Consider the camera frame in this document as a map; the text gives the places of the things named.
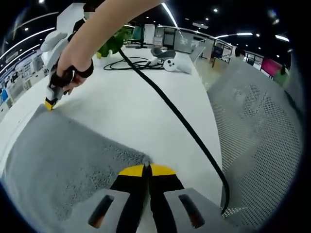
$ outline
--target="black hose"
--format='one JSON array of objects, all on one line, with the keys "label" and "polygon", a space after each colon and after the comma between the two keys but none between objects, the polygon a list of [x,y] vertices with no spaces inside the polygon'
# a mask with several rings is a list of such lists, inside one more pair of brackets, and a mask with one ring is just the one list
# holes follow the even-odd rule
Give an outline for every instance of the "black hose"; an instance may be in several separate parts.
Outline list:
[{"label": "black hose", "polygon": [[170,101],[170,99],[165,95],[165,93],[151,80],[149,79],[143,72],[141,72],[136,66],[131,62],[130,59],[128,59],[127,56],[123,53],[123,51],[120,49],[119,53],[123,57],[123,59],[129,64],[130,67],[140,76],[145,80],[164,100],[164,102],[169,106],[169,108],[175,113],[175,115],[178,117],[178,119],[181,121],[181,123],[186,127],[188,132],[191,134],[193,139],[196,141],[196,143],[199,145],[201,150],[204,152],[204,154],[207,156],[209,159],[210,163],[216,170],[217,174],[219,175],[221,181],[223,182],[224,188],[225,188],[225,204],[224,207],[221,211],[223,214],[226,209],[228,208],[229,205],[229,199],[230,199],[230,192],[229,192],[229,184],[227,180],[225,179],[225,175],[223,174],[222,170],[216,163],[215,159],[213,156],[210,154],[209,150],[206,148],[198,134],[194,131],[192,126],[187,122],[187,120],[184,118],[184,116],[180,113],[180,111],[176,108],[176,106]]}]

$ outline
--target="black cable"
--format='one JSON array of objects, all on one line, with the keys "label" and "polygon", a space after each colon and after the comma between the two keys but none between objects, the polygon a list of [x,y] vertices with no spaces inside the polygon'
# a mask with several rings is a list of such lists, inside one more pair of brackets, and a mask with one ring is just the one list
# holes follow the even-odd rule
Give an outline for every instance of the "black cable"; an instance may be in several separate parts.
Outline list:
[{"label": "black cable", "polygon": [[229,184],[228,181],[225,179],[225,175],[223,174],[222,170],[220,169],[220,167],[218,166],[218,164],[216,163],[215,159],[213,158],[213,156],[210,154],[209,150],[206,148],[206,146],[204,145],[204,143],[202,142],[202,140],[200,139],[200,137],[198,136],[198,134],[194,131],[194,129],[192,128],[192,126],[187,122],[187,120],[184,118],[184,116],[180,113],[180,111],[176,108],[176,106],[170,101],[170,99],[165,95],[165,93],[151,80],[149,79],[143,72],[140,71],[140,69],[138,69],[132,62],[130,59],[128,59],[128,57],[125,56],[125,54],[123,53],[122,50],[119,50],[119,53],[121,54],[121,56],[123,57],[124,61],[126,61],[129,66],[140,76],[143,78],[143,80],[145,80],[160,96],[161,98],[164,100],[164,102],[169,106],[169,108],[175,113],[175,115],[178,117],[178,119],[181,121],[181,123],[186,127],[186,129],[188,130],[188,132],[191,134],[191,136],[193,137],[193,139],[196,141],[196,143],[199,145],[199,147],[201,148],[201,150],[204,152],[204,154],[207,156],[207,158],[209,159],[210,163],[212,164],[212,166],[214,167],[214,169],[216,170],[217,174],[219,175],[220,179],[223,182],[224,188],[225,188],[225,204],[224,207],[221,211],[221,213],[223,214],[226,209],[228,208],[229,205],[229,198],[230,198],[230,192],[229,192]]},{"label": "black cable", "polygon": [[[137,69],[140,69],[140,70],[142,70],[142,69],[163,69],[163,63],[151,66],[151,65],[148,64],[148,59],[146,59],[146,58],[143,58],[143,57],[128,57],[128,59],[133,59],[133,58],[141,59],[141,61],[131,62]],[[122,59],[120,61],[108,64],[108,65],[106,65],[104,67],[104,70],[129,70],[129,69],[133,69],[131,66],[130,67],[124,67],[124,68],[113,67],[114,65],[116,65],[118,63],[121,63],[121,62],[126,62],[126,61],[124,59]]]}]

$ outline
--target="perforated metal panel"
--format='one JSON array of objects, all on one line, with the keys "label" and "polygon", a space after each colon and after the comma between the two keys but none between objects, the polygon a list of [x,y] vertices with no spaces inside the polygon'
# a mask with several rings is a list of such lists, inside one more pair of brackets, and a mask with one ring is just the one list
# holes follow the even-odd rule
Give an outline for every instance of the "perforated metal panel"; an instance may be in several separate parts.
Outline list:
[{"label": "perforated metal panel", "polygon": [[208,91],[221,142],[230,204],[223,217],[255,229],[286,194],[302,152],[302,131],[284,91],[242,61]]}]

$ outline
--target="white desk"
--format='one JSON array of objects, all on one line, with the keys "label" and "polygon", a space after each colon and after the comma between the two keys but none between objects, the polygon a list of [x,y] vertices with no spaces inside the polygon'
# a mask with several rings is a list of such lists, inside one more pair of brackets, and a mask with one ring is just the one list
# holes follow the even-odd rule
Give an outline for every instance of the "white desk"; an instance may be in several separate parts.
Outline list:
[{"label": "white desk", "polygon": [[[127,56],[149,58],[148,49],[126,49]],[[188,55],[177,54],[192,65]],[[105,71],[104,64],[120,60],[115,54],[94,60],[94,73],[56,108],[93,131],[149,155],[155,163],[174,169],[185,187],[220,205],[222,183],[207,157],[161,97],[134,71]],[[144,70],[171,99],[222,167],[214,114],[199,75]],[[29,89],[0,124],[0,171],[16,138],[45,99],[48,79]]]}]

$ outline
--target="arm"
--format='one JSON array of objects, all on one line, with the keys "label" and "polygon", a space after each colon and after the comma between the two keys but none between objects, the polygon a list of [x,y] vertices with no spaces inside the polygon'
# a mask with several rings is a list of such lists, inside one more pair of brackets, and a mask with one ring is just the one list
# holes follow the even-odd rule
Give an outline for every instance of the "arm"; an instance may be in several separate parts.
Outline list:
[{"label": "arm", "polygon": [[124,24],[164,0],[106,0],[77,31],[60,56],[57,75],[73,65],[87,70],[96,51]]}]

